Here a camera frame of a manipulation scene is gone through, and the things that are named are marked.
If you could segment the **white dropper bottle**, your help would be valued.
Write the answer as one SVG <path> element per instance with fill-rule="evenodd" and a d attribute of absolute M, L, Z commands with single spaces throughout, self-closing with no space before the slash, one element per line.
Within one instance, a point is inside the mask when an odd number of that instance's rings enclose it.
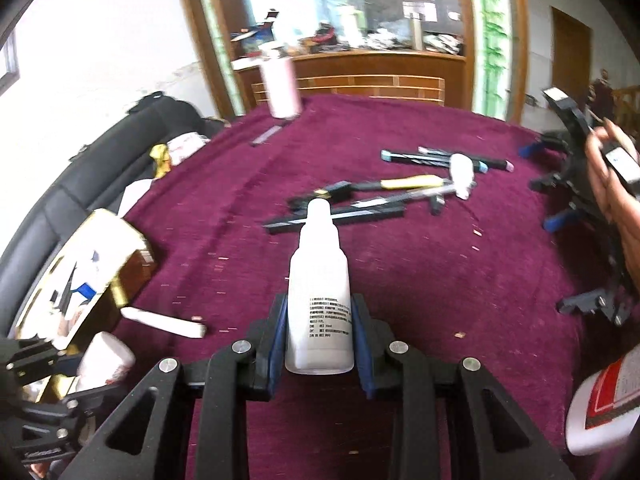
<path fill-rule="evenodd" d="M 354 367 L 347 258 L 330 204 L 308 204 L 288 270 L 285 367 L 299 375 L 337 375 Z"/>

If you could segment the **white pill bottle red label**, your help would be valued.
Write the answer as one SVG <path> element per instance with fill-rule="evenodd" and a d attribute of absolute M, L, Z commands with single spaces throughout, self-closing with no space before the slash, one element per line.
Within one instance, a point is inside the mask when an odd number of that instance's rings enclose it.
<path fill-rule="evenodd" d="M 126 344 L 107 332 L 93 337 L 77 369 L 76 390 L 85 391 L 123 380 L 136 357 Z"/>

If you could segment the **white tube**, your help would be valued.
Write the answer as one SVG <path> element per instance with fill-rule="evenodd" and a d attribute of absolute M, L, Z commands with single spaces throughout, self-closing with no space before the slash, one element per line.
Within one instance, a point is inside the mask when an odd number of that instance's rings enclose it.
<path fill-rule="evenodd" d="M 145 326 L 174 334 L 184 338 L 202 339 L 206 335 L 206 326 L 199 322 L 173 318 L 172 316 L 158 314 L 138 309 L 136 307 L 122 307 L 120 315 L 129 321 L 134 321 Z"/>

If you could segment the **long black flat pen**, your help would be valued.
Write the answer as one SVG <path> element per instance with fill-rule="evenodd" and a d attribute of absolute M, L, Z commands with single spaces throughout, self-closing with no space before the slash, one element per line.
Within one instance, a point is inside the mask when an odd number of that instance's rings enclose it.
<path fill-rule="evenodd" d="M 331 210 L 331 220 L 336 226 L 377 222 L 386 219 L 401 218 L 406 211 L 405 204 L 367 206 L 363 208 L 343 207 Z M 264 222 L 262 227 L 271 235 L 299 231 L 306 223 L 307 217 L 289 216 Z"/>

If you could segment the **gold white open box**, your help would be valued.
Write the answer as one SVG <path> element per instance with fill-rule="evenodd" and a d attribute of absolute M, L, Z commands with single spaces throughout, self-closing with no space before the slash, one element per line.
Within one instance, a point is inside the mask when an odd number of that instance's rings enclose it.
<path fill-rule="evenodd" d="M 16 339 L 39 338 L 69 354 L 85 352 L 99 332 L 111 333 L 126 307 L 152 278 L 157 263 L 144 236 L 106 209 L 81 223 L 44 268 L 13 327 Z M 76 390 L 51 375 L 23 388 L 29 401 Z"/>

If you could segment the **yellow black pen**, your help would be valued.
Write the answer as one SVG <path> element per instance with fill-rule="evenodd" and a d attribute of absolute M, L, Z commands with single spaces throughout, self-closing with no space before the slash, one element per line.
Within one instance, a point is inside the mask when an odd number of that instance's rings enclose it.
<path fill-rule="evenodd" d="M 316 188 L 305 195 L 290 197 L 286 200 L 286 203 L 290 211 L 299 211 L 304 209 L 307 204 L 315 198 L 323 198 L 330 202 L 344 202 L 344 200 L 348 200 L 357 192 L 436 188 L 436 186 L 441 186 L 445 183 L 447 183 L 446 179 L 435 176 L 434 174 L 418 174 L 417 176 L 401 179 L 384 179 L 366 182 L 338 181 L 325 185 L 323 188 Z"/>

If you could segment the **small white bottle on pens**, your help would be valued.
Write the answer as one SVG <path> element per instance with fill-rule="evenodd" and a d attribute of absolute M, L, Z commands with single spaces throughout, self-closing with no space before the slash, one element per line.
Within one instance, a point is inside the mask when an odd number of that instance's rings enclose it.
<path fill-rule="evenodd" d="M 474 185 L 475 172 L 472 159 L 461 153 L 452 154 L 449 159 L 449 173 L 457 198 L 467 200 Z"/>

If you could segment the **small pen near thermos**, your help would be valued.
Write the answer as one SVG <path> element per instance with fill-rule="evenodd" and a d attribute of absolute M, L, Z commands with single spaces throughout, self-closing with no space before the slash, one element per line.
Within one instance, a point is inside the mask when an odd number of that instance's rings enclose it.
<path fill-rule="evenodd" d="M 261 133 L 257 138 L 255 138 L 250 145 L 259 146 L 266 143 L 272 136 L 278 133 L 282 128 L 283 128 L 282 125 L 272 126 L 265 132 Z"/>

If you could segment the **yellow cloth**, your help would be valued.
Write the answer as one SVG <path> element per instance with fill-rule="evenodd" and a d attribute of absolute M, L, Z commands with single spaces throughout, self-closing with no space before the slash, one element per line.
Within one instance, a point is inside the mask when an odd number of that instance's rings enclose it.
<path fill-rule="evenodd" d="M 171 170 L 171 157 L 167 144 L 156 144 L 151 148 L 150 157 L 154 162 L 154 180 L 161 179 Z"/>

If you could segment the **black leather sofa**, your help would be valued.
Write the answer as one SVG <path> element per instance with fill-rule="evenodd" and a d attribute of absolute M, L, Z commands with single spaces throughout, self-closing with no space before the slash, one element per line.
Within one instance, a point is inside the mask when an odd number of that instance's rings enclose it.
<path fill-rule="evenodd" d="M 151 148 L 185 133 L 207 139 L 224 121 L 157 91 L 76 156 L 37 200 L 1 255 L 1 333 L 13 332 L 15 319 L 44 268 L 94 210 L 115 212 L 127 185 L 149 177 Z"/>

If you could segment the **large white liquor bottle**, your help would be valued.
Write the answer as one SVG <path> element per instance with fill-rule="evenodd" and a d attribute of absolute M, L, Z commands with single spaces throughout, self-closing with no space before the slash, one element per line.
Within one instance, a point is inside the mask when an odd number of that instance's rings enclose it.
<path fill-rule="evenodd" d="M 588 456 L 628 440 L 639 419 L 639 356 L 635 346 L 578 387 L 565 423 L 570 454 Z"/>

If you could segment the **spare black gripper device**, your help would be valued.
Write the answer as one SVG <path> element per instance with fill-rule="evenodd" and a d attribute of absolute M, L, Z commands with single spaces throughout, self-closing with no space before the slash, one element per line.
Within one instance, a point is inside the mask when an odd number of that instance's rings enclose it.
<path fill-rule="evenodd" d="M 544 89 L 542 94 L 550 108 L 561 119 L 564 128 L 541 133 L 534 143 L 521 148 L 518 154 L 523 158 L 544 151 L 561 154 L 561 167 L 530 180 L 529 188 L 538 193 L 550 191 L 552 188 L 567 188 L 570 191 L 568 206 L 559 214 L 545 218 L 542 227 L 553 233 L 576 221 L 588 224 L 600 237 L 611 270 L 604 286 L 564 298 L 556 304 L 556 310 L 562 314 L 575 311 L 600 312 L 610 322 L 621 326 L 630 318 L 632 310 L 638 304 L 639 293 L 626 268 L 620 233 L 615 226 L 608 223 L 600 211 L 588 181 L 585 144 L 590 128 L 587 119 L 578 104 L 561 89 L 550 87 Z"/>

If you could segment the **pink thermos bottle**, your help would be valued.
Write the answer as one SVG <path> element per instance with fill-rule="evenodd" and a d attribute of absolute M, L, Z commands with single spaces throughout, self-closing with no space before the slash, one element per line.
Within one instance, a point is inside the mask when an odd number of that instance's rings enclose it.
<path fill-rule="evenodd" d="M 292 58 L 285 52 L 284 44 L 277 41 L 265 42 L 259 50 L 260 76 L 271 116 L 278 119 L 297 117 L 303 110 L 303 104 Z"/>

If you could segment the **woman in maroon jacket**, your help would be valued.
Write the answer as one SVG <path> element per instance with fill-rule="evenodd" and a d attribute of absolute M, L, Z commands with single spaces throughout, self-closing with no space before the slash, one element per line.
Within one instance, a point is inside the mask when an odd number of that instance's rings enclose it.
<path fill-rule="evenodd" d="M 617 141 L 634 160 L 638 160 L 638 153 L 631 138 L 618 125 L 605 119 L 601 127 L 590 132 L 586 141 L 587 176 L 600 211 L 620 232 L 627 270 L 636 287 L 639 287 L 639 202 L 624 189 L 620 179 L 605 165 L 601 148 L 603 144 L 613 140 Z"/>

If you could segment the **wooden mirror cabinet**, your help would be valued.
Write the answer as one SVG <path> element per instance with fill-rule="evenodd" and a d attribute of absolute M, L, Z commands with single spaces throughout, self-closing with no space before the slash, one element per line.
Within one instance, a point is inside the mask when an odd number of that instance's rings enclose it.
<path fill-rule="evenodd" d="M 519 122 L 526 0 L 181 0 L 219 114 L 267 99 L 262 45 L 277 41 L 299 90 L 361 92 Z"/>

